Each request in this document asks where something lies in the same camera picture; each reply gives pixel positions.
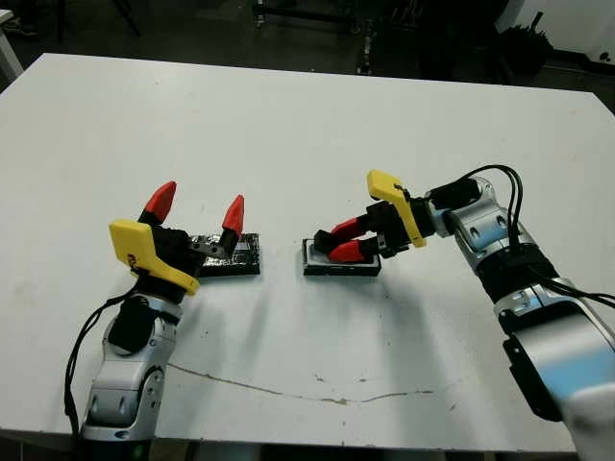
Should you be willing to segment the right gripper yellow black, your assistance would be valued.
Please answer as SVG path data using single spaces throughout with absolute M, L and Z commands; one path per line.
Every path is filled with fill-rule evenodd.
M 363 263 L 376 255 L 392 257 L 409 246 L 424 247 L 426 238 L 414 216 L 411 197 L 402 181 L 381 170 L 367 174 L 369 196 L 375 202 L 366 208 L 367 215 L 337 224 L 328 236 L 330 245 L 338 245 L 328 253 L 336 263 Z M 369 231 L 374 238 L 360 239 Z

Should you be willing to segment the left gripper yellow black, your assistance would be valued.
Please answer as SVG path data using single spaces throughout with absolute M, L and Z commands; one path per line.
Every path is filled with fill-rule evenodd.
M 109 225 L 111 242 L 118 260 L 138 276 L 150 280 L 155 290 L 171 290 L 176 302 L 178 292 L 194 295 L 197 280 L 207 257 L 227 259 L 238 243 L 244 221 L 244 196 L 237 195 L 225 214 L 217 242 L 199 243 L 184 230 L 162 227 L 173 203 L 177 184 L 161 185 L 141 211 L 138 222 L 117 219 Z

